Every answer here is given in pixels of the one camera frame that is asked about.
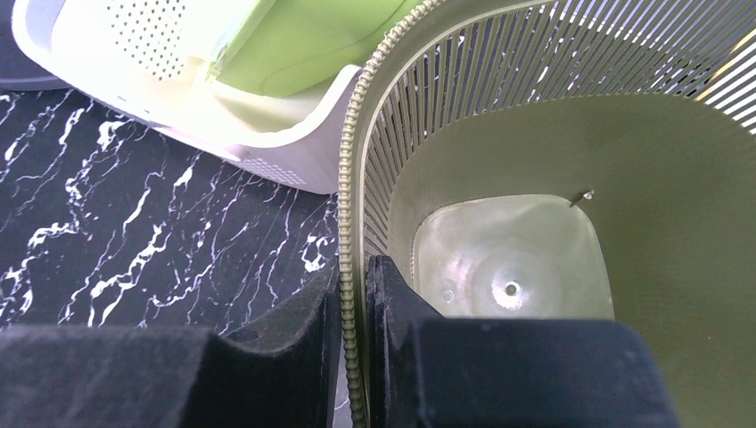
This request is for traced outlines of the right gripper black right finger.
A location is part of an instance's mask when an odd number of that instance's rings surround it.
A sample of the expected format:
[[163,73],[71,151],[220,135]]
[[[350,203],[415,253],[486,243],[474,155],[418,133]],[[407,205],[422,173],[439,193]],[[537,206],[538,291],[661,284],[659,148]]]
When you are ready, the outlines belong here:
[[606,320],[442,316],[366,266],[374,427],[677,427],[640,336]]

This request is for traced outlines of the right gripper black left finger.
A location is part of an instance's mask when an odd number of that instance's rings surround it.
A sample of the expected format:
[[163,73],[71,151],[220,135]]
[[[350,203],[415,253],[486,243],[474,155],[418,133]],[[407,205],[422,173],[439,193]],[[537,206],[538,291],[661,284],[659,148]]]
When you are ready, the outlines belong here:
[[15,326],[1,334],[4,427],[328,427],[338,268],[249,324]]

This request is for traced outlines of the olive green slatted bin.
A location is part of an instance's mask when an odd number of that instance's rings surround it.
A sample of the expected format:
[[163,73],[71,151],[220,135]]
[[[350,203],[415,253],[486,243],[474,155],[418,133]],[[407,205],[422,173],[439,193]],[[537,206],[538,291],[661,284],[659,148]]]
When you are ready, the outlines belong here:
[[754,426],[754,2],[421,2],[349,100],[338,232],[357,427],[381,256],[447,317],[628,323],[685,426]]

